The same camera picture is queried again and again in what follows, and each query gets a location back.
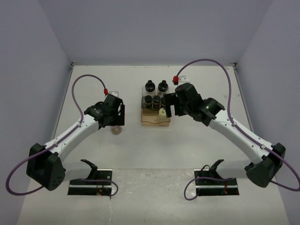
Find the pink lid spice jar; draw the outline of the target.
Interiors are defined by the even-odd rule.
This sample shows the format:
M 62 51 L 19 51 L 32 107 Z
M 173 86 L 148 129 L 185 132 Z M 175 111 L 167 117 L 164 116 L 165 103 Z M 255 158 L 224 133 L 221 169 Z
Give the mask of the pink lid spice jar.
M 111 127 L 111 133 L 113 135 L 119 135 L 122 132 L 122 127 L 121 126 L 112 126 Z

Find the small black pepper bottle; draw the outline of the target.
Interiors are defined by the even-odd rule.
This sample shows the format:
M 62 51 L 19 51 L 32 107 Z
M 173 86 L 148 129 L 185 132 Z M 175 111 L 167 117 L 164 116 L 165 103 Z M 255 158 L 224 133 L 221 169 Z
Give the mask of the small black pepper bottle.
M 153 97 L 153 109 L 154 110 L 159 110 L 160 109 L 160 101 L 161 101 L 161 97 L 158 95 L 155 95 Z

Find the large brown spice jar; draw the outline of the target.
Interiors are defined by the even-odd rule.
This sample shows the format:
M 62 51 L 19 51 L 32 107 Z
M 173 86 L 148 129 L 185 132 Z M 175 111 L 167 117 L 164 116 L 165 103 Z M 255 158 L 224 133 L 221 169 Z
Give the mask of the large brown spice jar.
M 169 85 L 166 80 L 162 80 L 157 87 L 157 95 L 163 96 L 169 93 Z

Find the yellow lid spice jar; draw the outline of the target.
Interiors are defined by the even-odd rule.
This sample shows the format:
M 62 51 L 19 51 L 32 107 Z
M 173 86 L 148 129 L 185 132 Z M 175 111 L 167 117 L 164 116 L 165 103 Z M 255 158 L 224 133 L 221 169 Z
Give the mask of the yellow lid spice jar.
M 167 117 L 167 116 L 166 116 L 166 111 L 165 111 L 164 108 L 159 109 L 158 116 L 159 116 L 160 118 L 166 118 L 166 117 Z

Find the small black spice bottle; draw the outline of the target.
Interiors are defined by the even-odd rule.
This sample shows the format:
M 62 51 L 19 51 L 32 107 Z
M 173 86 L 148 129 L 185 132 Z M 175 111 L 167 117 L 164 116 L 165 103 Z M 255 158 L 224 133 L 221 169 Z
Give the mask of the small black spice bottle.
M 152 108 L 152 96 L 150 96 L 150 95 L 145 96 L 144 101 L 145 101 L 145 108 L 151 109 Z

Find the large black lid jar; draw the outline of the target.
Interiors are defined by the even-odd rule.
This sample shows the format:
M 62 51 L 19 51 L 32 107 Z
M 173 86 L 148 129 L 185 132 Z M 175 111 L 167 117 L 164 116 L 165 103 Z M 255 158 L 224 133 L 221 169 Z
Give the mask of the large black lid jar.
M 150 96 L 156 95 L 156 86 L 152 80 L 148 80 L 145 84 L 145 94 Z

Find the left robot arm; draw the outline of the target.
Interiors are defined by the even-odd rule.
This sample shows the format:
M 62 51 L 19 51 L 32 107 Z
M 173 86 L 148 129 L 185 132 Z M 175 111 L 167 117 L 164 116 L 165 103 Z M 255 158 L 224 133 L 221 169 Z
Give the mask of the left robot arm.
M 26 174 L 49 191 L 55 190 L 64 181 L 105 182 L 97 179 L 98 167 L 92 162 L 82 159 L 74 164 L 65 164 L 64 161 L 82 141 L 99 129 L 124 124 L 125 106 L 119 98 L 88 107 L 81 118 L 60 136 L 44 145 L 36 143 L 31 147 Z

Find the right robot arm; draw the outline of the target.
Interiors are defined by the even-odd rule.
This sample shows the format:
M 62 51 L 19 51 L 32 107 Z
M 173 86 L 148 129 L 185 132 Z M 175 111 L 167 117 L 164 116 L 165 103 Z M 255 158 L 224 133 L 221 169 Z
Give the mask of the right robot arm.
M 285 147 L 265 141 L 229 116 L 225 107 L 213 98 L 202 99 L 195 87 L 184 83 L 174 93 L 166 94 L 166 116 L 171 117 L 171 106 L 175 115 L 189 115 L 193 120 L 210 127 L 236 145 L 250 159 L 245 167 L 246 176 L 254 184 L 265 188 L 282 167 L 280 158 L 285 156 Z

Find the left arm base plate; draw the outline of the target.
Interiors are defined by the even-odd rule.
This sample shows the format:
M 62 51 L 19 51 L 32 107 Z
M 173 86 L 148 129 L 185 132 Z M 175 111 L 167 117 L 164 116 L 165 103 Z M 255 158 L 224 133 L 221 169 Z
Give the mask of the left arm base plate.
M 86 159 L 68 166 L 66 171 L 66 179 L 69 181 L 68 195 L 108 197 L 115 195 L 112 169 L 98 168 L 97 165 Z

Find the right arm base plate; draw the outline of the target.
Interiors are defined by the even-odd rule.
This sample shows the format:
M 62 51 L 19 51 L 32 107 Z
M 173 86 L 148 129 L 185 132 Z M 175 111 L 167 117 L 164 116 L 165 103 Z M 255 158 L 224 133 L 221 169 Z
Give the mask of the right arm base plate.
M 216 180 L 200 179 L 195 181 L 197 196 L 226 196 L 239 195 L 239 189 L 236 178 L 225 180 L 217 172 L 218 166 L 223 159 L 217 160 L 212 166 L 205 165 L 201 169 L 194 169 L 195 178 L 208 177 Z

